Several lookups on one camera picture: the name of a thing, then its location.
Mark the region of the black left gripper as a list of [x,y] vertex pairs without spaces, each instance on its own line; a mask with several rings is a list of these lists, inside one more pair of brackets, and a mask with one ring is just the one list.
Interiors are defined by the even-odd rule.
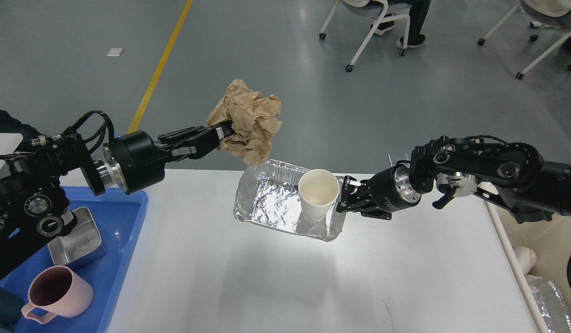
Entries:
[[99,176],[104,187],[118,186],[127,195],[161,182],[164,166],[171,161],[199,160],[217,149],[224,138],[234,135],[233,122],[214,126],[186,127],[160,134],[156,145],[143,130],[114,137],[104,143]]

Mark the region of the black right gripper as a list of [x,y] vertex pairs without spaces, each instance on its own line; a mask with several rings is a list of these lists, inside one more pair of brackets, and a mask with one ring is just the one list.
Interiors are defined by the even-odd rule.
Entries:
[[336,211],[389,221],[395,211],[417,206],[421,196],[410,184],[408,167],[395,165],[362,181],[345,176]]

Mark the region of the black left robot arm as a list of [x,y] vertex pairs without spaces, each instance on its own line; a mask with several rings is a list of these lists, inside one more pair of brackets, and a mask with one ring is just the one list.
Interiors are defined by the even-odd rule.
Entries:
[[171,131],[156,141],[142,130],[116,136],[105,112],[89,111],[59,135],[39,136],[22,142],[22,150],[0,154],[10,169],[0,179],[0,280],[77,225],[62,176],[80,169],[95,196],[114,185],[130,195],[160,183],[167,163],[199,160],[235,132],[226,120]]

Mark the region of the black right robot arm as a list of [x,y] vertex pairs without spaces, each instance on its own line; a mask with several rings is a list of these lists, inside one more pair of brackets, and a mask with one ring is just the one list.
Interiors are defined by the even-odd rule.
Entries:
[[529,144],[491,135],[442,136],[370,179],[346,176],[336,210],[389,221],[434,188],[442,193],[432,203],[438,210],[475,195],[509,211],[519,224],[571,217],[571,164],[545,161]]

